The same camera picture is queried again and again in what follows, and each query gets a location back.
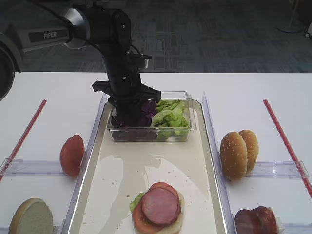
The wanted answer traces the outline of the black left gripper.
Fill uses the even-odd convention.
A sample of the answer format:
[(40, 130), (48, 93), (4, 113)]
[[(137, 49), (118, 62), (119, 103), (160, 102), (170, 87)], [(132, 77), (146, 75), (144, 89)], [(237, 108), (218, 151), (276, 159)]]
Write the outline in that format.
[(146, 126), (142, 120), (142, 106), (148, 100), (159, 102), (161, 92), (141, 82), (139, 73), (131, 75), (109, 75), (108, 81), (95, 81), (92, 88), (109, 96), (117, 117), (127, 127)]

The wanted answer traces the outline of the grey left Piper robot arm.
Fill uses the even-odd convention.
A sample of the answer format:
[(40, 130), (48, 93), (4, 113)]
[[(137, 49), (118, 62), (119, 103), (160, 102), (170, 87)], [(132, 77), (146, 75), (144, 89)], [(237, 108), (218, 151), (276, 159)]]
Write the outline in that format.
[(133, 45), (129, 16), (93, 3), (74, 4), (55, 17), (51, 23), (23, 28), (0, 23), (0, 96), (9, 93), (15, 73), (22, 71), (26, 52), (60, 44), (71, 49), (92, 46), (101, 53), (108, 77), (92, 88), (109, 96), (117, 114), (114, 125), (149, 127), (161, 92), (141, 82), (139, 71), (148, 67), (151, 56)]

